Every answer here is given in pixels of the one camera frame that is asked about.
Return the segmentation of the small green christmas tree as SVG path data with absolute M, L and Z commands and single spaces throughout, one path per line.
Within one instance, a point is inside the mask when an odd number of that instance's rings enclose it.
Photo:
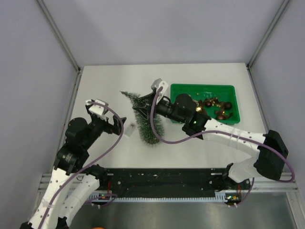
M 128 99 L 130 99 L 132 106 L 138 106 L 146 103 L 146 99 L 142 99 L 140 94 L 121 91 Z M 144 118 L 138 111 L 133 111 L 135 121 L 139 131 L 140 139 L 150 146 L 155 146 L 160 143 L 160 140 L 155 136 L 151 128 L 150 120 Z M 164 136 L 164 126 L 161 117 L 158 115 L 153 119 L 153 124 L 159 136 Z

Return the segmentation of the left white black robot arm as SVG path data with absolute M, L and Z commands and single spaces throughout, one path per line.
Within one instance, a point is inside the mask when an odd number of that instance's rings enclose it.
M 89 157 L 88 149 L 102 133 L 121 136 L 126 118 L 113 116 L 110 124 L 108 118 L 90 116 L 90 123 L 81 117 L 69 122 L 46 192 L 32 218 L 22 223 L 22 229 L 69 228 L 90 194 L 107 186 L 107 170 L 99 165 L 84 167 L 84 163 Z

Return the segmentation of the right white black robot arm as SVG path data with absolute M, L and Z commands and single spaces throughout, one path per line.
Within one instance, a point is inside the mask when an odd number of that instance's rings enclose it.
M 284 166 L 291 167 L 287 161 L 288 150 L 276 131 L 267 133 L 254 133 L 232 126 L 225 125 L 206 114 L 197 112 L 196 102 L 187 94 L 180 94 L 174 103 L 169 98 L 161 96 L 154 90 L 146 96 L 136 95 L 132 101 L 132 108 L 141 118 L 148 121 L 152 134 L 166 144 L 179 144 L 192 138 L 217 142 L 240 150 L 249 155 L 242 162 L 230 163 L 223 173 L 222 182 L 226 188 L 235 188 L 240 182 L 250 178 L 265 177 L 278 182 L 291 182 L 295 178 L 291 172 L 291 178 L 281 178 Z M 155 118 L 163 116 L 182 123 L 182 131 L 187 138 L 168 141 L 162 138 L 155 129 Z

